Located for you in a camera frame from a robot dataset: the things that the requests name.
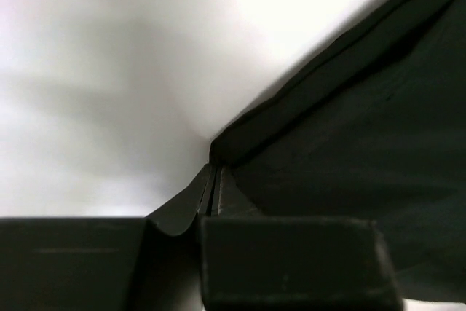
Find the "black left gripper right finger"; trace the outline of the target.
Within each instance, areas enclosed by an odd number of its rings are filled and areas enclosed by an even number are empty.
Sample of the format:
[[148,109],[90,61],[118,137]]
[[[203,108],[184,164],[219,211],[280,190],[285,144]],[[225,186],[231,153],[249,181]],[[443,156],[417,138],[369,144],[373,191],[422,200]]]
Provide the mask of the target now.
[[382,234],[372,221],[264,215],[228,168],[199,225],[206,310],[401,310]]

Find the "black shorts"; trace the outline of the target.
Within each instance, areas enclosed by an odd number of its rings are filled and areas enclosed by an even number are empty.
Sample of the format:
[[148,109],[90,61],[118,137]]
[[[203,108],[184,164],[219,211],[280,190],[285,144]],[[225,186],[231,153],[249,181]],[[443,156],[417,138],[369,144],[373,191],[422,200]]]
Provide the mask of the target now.
[[263,212],[371,219],[407,299],[465,301],[465,0],[389,0],[228,126]]

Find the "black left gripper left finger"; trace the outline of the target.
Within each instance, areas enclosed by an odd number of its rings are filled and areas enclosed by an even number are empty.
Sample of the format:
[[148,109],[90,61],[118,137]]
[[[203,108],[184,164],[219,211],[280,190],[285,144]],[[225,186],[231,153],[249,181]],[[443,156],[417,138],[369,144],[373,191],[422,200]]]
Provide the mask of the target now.
[[3,218],[3,310],[201,310],[212,167],[145,217]]

